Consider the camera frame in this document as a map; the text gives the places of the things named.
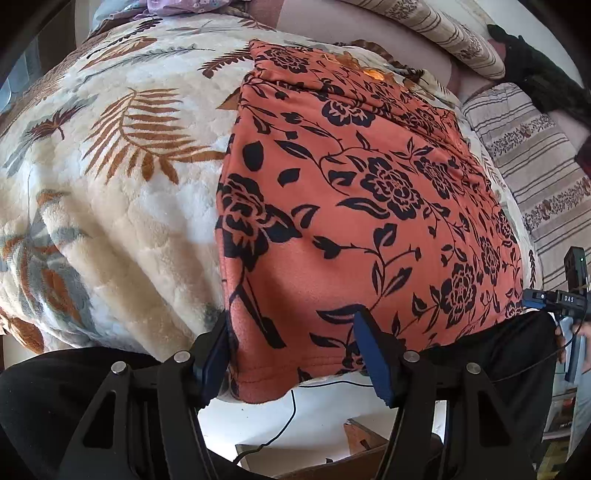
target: black pants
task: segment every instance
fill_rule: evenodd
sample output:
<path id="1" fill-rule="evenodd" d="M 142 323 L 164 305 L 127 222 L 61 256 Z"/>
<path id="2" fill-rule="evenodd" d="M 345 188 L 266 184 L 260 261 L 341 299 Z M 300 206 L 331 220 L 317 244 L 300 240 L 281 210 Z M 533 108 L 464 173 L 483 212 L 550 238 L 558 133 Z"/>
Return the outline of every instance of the black pants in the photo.
<path id="1" fill-rule="evenodd" d="M 422 355 L 435 364 L 459 368 L 476 362 L 495 380 L 555 351 L 554 329 L 554 321 L 548 314 L 533 312 L 464 337 L 453 345 L 431 348 Z M 46 353 L 0 375 L 0 443 L 3 442 L 1 430 L 5 433 L 0 449 L 3 455 L 0 474 L 8 465 L 16 472 L 0 478 L 56 478 L 81 416 L 117 360 L 134 369 L 157 363 L 147 355 L 88 348 Z M 550 409 L 555 364 L 556 358 L 552 357 L 496 386 L 529 452 L 541 440 Z M 5 460 L 4 455 L 12 461 Z"/>

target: metal screw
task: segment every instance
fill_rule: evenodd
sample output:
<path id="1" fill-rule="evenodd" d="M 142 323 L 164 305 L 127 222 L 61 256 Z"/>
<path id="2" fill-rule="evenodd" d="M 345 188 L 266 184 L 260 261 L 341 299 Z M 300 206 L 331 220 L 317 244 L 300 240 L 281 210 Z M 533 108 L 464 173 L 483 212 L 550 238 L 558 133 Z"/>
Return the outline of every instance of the metal screw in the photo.
<path id="1" fill-rule="evenodd" d="M 413 352 L 412 350 L 407 350 L 406 352 L 404 352 L 404 355 L 402 357 L 411 364 L 415 364 L 421 359 L 421 356 L 417 352 Z"/>
<path id="2" fill-rule="evenodd" d="M 181 350 L 180 352 L 176 352 L 173 358 L 178 364 L 183 364 L 191 358 L 191 354 L 186 350 Z"/>
<path id="3" fill-rule="evenodd" d="M 111 365 L 111 371 L 115 375 L 121 375 L 126 370 L 127 370 L 127 364 L 125 362 L 119 361 L 119 362 L 115 362 L 113 365 Z"/>
<path id="4" fill-rule="evenodd" d="M 466 365 L 466 370 L 468 370 L 468 373 L 471 373 L 472 375 L 478 375 L 480 372 L 482 372 L 482 368 L 480 368 L 480 365 L 475 364 L 473 362 L 470 362 Z"/>

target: striped pillow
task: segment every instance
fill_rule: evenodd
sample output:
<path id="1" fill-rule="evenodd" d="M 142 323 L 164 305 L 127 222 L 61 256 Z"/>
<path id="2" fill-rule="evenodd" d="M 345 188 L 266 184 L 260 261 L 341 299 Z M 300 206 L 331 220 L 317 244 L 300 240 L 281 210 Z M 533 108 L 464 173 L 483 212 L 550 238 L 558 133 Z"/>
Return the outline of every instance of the striped pillow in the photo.
<path id="1" fill-rule="evenodd" d="M 445 48 L 472 70 L 491 80 L 505 76 L 505 64 L 481 35 L 424 0 L 342 0 L 392 18 Z"/>
<path id="2" fill-rule="evenodd" d="M 566 135 L 514 83 L 462 107 L 511 189 L 540 256 L 544 288 L 565 288 L 571 246 L 591 252 L 591 181 Z"/>

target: black cable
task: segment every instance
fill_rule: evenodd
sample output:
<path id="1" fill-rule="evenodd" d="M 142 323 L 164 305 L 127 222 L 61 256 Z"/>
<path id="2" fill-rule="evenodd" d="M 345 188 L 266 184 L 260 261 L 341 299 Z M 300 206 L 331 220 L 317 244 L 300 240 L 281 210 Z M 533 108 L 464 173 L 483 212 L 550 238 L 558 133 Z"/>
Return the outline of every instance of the black cable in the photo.
<path id="1" fill-rule="evenodd" d="M 552 358 L 554 355 L 556 355 L 558 352 L 560 352 L 561 350 L 564 350 L 565 348 L 567 348 L 571 343 L 573 343 L 574 339 L 577 338 L 577 335 L 579 334 L 579 332 L 581 331 L 581 328 L 583 327 L 583 322 L 579 323 L 579 328 L 577 329 L 576 333 L 573 334 L 573 337 L 566 342 L 562 347 L 558 348 L 558 350 L 552 352 L 551 354 L 549 354 L 548 356 L 545 356 L 542 360 L 540 360 L 539 362 L 534 363 L 533 365 L 530 365 L 527 368 L 524 368 L 523 370 L 518 371 L 517 373 L 514 373 L 512 375 L 509 375 L 508 377 L 503 377 L 500 378 L 498 380 L 492 381 L 491 383 L 495 384 L 495 383 L 499 383 L 499 382 L 504 382 L 505 380 L 509 380 L 510 378 L 513 377 L 517 377 L 519 375 L 521 375 L 522 373 L 527 372 L 528 370 L 531 370 L 532 368 L 537 367 L 539 364 L 543 364 L 546 360 L 548 360 L 549 358 Z"/>
<path id="2" fill-rule="evenodd" d="M 366 385 L 363 383 L 355 383 L 355 382 L 350 382 L 348 380 L 338 380 L 336 382 L 330 382 L 330 383 L 322 383 L 320 385 L 300 385 L 300 388 L 316 388 L 316 387 L 326 387 L 328 385 L 336 385 L 337 383 L 347 383 L 349 385 L 355 385 L 356 387 L 371 387 L 373 388 L 373 385 Z"/>
<path id="3" fill-rule="evenodd" d="M 357 387 L 371 387 L 373 388 L 373 385 L 365 385 L 363 383 L 355 383 L 355 382 L 350 382 L 348 380 L 337 380 L 336 382 L 329 382 L 329 383 L 322 383 L 320 385 L 300 385 L 300 388 L 317 388 L 317 387 L 326 387 L 328 385 L 336 385 L 338 383 L 347 383 L 349 385 L 355 385 Z M 291 401 L 294 404 L 294 411 L 291 414 L 291 417 L 289 420 L 287 420 L 287 423 L 285 424 L 285 426 L 281 429 L 281 431 L 275 435 L 271 440 L 269 440 L 266 443 L 262 443 L 261 445 L 259 445 L 257 448 L 253 449 L 253 450 L 247 450 L 246 452 L 242 452 L 240 453 L 233 461 L 234 465 L 237 465 L 240 460 L 242 460 L 246 455 L 250 455 L 251 453 L 257 453 L 260 452 L 264 447 L 268 447 L 270 444 L 272 444 L 275 440 L 277 440 L 282 434 L 283 432 L 287 429 L 287 427 L 290 425 L 291 421 L 294 419 L 294 417 L 296 416 L 296 396 L 294 395 L 294 391 L 291 390 Z"/>
<path id="4" fill-rule="evenodd" d="M 532 368 L 537 367 L 539 364 L 544 363 L 546 360 L 552 358 L 554 355 L 556 355 L 558 352 L 560 352 L 561 350 L 564 350 L 565 348 L 567 348 L 571 343 L 573 343 L 574 339 L 576 338 L 576 336 L 579 334 L 581 328 L 583 327 L 583 322 L 581 322 L 579 324 L 579 328 L 577 329 L 577 331 L 573 334 L 573 337 L 566 342 L 562 347 L 558 348 L 557 350 L 555 350 L 554 352 L 552 352 L 551 354 L 547 355 L 546 357 L 544 357 L 542 360 L 528 366 L 527 368 L 524 368 L 523 370 L 520 370 L 512 375 L 509 375 L 507 377 L 503 377 L 503 378 L 499 378 L 498 380 L 495 380 L 491 383 L 496 384 L 499 382 L 504 382 L 505 380 L 509 380 L 510 378 L 514 378 L 517 377 L 525 372 L 527 372 L 528 370 L 531 370 Z M 349 384 L 349 385 L 355 385 L 356 387 L 370 387 L 373 388 L 373 385 L 366 385 L 366 384 L 362 384 L 362 383 L 355 383 L 355 382 L 350 382 L 348 380 L 337 380 L 335 382 L 329 382 L 329 383 L 322 383 L 320 385 L 300 385 L 300 388 L 318 388 L 318 387 L 327 387 L 328 385 L 336 385 L 336 384 Z M 233 461 L 233 463 L 235 465 L 237 465 L 240 460 L 242 460 L 246 455 L 250 455 L 251 453 L 258 453 L 260 452 L 264 447 L 268 447 L 270 444 L 272 444 L 275 440 L 277 440 L 284 431 L 287 430 L 287 427 L 290 425 L 291 421 L 294 419 L 294 417 L 296 416 L 296 396 L 294 395 L 294 391 L 291 390 L 291 401 L 293 402 L 293 406 L 294 406 L 294 411 L 291 414 L 291 417 L 289 420 L 287 420 L 287 423 L 284 425 L 284 427 L 281 429 L 281 431 L 275 435 L 271 440 L 269 440 L 266 443 L 261 443 L 257 448 L 253 449 L 253 450 L 247 450 L 246 452 L 242 452 L 240 453 Z"/>
<path id="5" fill-rule="evenodd" d="M 246 452 L 242 452 L 240 453 L 233 461 L 234 465 L 237 465 L 240 460 L 242 460 L 246 455 L 250 455 L 251 453 L 257 453 L 260 452 L 264 447 L 268 447 L 270 444 L 272 444 L 275 440 L 277 440 L 282 434 L 283 432 L 286 430 L 286 428 L 290 425 L 291 421 L 294 419 L 294 417 L 296 416 L 296 396 L 294 395 L 294 391 L 291 390 L 291 401 L 294 404 L 294 412 L 291 414 L 291 417 L 289 420 L 287 420 L 287 423 L 285 424 L 285 426 L 281 429 L 281 431 L 275 435 L 271 440 L 269 440 L 266 443 L 262 443 L 260 444 L 257 448 L 255 448 L 254 450 L 247 450 Z"/>

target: striped bedding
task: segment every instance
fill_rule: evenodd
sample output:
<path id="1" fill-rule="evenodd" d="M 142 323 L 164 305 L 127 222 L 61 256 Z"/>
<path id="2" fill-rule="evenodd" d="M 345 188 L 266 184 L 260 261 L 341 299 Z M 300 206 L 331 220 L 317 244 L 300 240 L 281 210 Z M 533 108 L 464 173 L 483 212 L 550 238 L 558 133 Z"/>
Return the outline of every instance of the striped bedding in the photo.
<path id="1" fill-rule="evenodd" d="M 515 84 L 497 85 L 462 112 L 491 155 L 540 256 L 544 288 L 566 286 L 569 247 L 591 252 L 591 181 L 565 134 Z"/>

